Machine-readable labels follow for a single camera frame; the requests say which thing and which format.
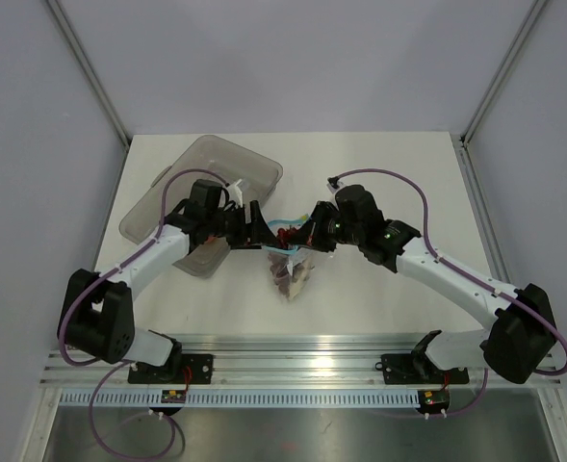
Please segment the grey toy fish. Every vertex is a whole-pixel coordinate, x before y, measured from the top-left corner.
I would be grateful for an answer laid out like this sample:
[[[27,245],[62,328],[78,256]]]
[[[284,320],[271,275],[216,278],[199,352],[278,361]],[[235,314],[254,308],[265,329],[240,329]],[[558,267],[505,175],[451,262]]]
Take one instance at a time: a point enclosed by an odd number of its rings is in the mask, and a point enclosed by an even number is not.
[[[306,254],[302,258],[295,258],[288,262],[288,289],[287,299],[294,300],[303,290],[315,268],[315,257]]]

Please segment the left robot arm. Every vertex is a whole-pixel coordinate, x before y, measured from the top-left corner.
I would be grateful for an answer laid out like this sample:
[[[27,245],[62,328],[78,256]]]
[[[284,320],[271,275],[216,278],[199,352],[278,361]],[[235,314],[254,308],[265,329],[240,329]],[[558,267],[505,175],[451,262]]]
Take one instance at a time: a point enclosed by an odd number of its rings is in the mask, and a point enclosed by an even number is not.
[[[277,237],[265,222],[258,201],[236,203],[222,184],[198,179],[188,198],[163,210],[156,229],[135,252],[100,272],[79,269],[69,278],[58,328],[60,353],[74,366],[67,350],[89,355],[87,364],[135,364],[163,383],[183,371],[183,348],[166,334],[137,328],[134,303],[143,290],[174,263],[211,238],[234,249],[275,246]]]

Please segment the clear zip top bag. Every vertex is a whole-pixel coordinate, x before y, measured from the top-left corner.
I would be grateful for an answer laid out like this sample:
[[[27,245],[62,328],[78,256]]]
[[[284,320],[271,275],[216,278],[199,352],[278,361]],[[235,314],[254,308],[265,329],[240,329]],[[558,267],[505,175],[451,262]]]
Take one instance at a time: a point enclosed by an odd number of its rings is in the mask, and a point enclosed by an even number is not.
[[[292,302],[305,288],[316,266],[325,259],[322,253],[303,247],[266,247],[271,280],[275,289]]]

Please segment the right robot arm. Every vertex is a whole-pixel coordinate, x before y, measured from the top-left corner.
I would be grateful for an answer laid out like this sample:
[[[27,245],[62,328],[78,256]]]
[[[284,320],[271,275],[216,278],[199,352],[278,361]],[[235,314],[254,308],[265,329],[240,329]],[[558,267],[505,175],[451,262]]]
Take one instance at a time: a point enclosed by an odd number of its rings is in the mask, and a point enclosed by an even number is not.
[[[480,324],[479,330],[426,334],[411,360],[413,373],[423,381],[459,367],[487,367],[523,384],[540,371],[557,341],[543,289],[534,284],[517,288],[430,250],[417,229],[385,218],[360,185],[342,187],[333,201],[318,202],[287,242],[321,252],[354,245],[369,262],[429,287]]]

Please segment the red grape bunch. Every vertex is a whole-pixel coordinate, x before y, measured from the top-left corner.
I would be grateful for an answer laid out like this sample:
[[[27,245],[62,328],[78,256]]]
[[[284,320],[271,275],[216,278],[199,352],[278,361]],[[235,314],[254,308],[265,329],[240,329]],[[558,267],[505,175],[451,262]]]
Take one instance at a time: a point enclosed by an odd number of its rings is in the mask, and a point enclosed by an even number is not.
[[[288,289],[288,262],[296,257],[297,248],[287,245],[285,248],[275,248],[270,250],[268,258],[270,261],[271,277],[278,292],[287,298]]]

